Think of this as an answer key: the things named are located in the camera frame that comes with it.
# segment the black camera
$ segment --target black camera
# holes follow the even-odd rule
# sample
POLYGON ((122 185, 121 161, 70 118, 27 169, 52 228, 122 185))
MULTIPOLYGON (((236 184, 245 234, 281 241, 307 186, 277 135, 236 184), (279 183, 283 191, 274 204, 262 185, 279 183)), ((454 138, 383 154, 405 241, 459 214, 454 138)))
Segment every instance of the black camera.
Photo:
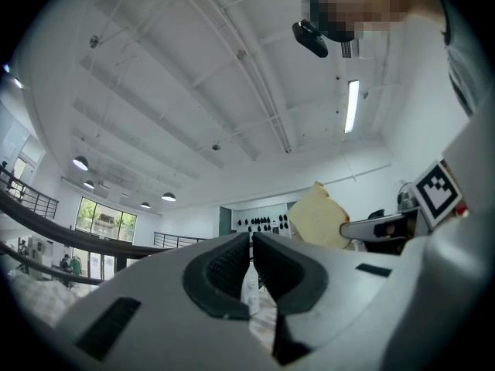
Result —
POLYGON ((322 33, 306 19, 292 25, 292 32, 297 42, 305 46, 312 53, 320 58, 326 58, 328 56, 328 49, 323 41, 322 33))

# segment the fluorescent light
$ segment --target fluorescent light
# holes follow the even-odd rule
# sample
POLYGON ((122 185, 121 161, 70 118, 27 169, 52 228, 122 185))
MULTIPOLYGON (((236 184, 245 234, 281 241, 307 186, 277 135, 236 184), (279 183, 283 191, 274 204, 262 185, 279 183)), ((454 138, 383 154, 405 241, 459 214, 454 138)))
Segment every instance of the fluorescent light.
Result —
POLYGON ((94 189, 94 184, 91 180, 88 180, 87 182, 85 182, 84 185, 90 189, 94 189))
POLYGON ((74 158, 72 162, 77 166, 79 169, 82 169, 84 171, 87 171, 87 159, 83 157, 82 155, 79 155, 78 157, 74 158))
POLYGON ((173 195, 171 192, 167 192, 162 195, 162 199, 164 201, 169 201, 169 202, 175 202, 176 201, 176 196, 173 195))
POLYGON ((356 119, 357 98, 359 96, 359 81, 354 80, 349 82, 349 103, 347 105, 347 118, 344 133, 349 133, 353 130, 354 120, 356 119))

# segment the white ceiling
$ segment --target white ceiling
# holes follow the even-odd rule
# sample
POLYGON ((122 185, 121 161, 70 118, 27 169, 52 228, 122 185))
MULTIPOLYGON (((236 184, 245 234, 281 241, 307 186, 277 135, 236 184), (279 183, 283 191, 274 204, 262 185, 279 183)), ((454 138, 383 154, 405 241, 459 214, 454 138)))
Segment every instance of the white ceiling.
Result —
MULTIPOLYGON (((74 34, 57 48, 73 62, 60 74, 70 78, 57 91, 63 102, 53 93, 34 103, 42 138, 71 181, 108 180, 156 208, 163 192, 179 196, 234 165, 375 136, 394 88, 383 86, 401 65, 401 27, 366 36, 376 58, 345 60, 328 40, 328 58, 312 55, 291 31, 301 0, 61 4, 74 34), (347 81, 355 79, 362 97, 355 130, 344 135, 347 81), (75 155, 87 156, 89 175, 67 163, 75 155)), ((32 89, 53 92, 51 75, 31 75, 32 89)))

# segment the window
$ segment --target window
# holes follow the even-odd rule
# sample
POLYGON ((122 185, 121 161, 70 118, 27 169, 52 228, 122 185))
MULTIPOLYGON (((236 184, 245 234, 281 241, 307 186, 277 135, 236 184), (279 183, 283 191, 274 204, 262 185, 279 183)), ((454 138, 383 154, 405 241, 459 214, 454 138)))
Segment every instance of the window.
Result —
POLYGON ((76 230, 132 242, 136 218, 133 214, 82 198, 77 213, 76 230))

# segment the ceiling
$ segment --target ceiling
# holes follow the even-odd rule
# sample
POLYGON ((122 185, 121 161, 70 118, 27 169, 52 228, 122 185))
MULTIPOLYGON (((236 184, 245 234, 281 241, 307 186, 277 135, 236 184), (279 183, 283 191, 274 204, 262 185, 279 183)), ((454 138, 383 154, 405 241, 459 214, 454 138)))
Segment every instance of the ceiling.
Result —
MULTIPOLYGON (((41 138, 72 182, 114 183, 156 208, 163 192, 180 194, 233 165, 373 138, 401 66, 401 27, 366 34, 361 58, 344 59, 328 40, 326 59, 312 55, 291 31, 301 0, 61 4, 67 12, 57 15, 72 15, 74 33, 54 55, 71 56, 60 73, 70 78, 63 101, 53 88, 41 91, 54 73, 51 81, 30 76, 44 97, 34 97, 41 138), (347 82, 355 79, 357 119, 344 135, 347 82), (67 163, 75 155, 87 157, 89 174, 67 163)), ((61 26, 54 35, 72 33, 61 26)))

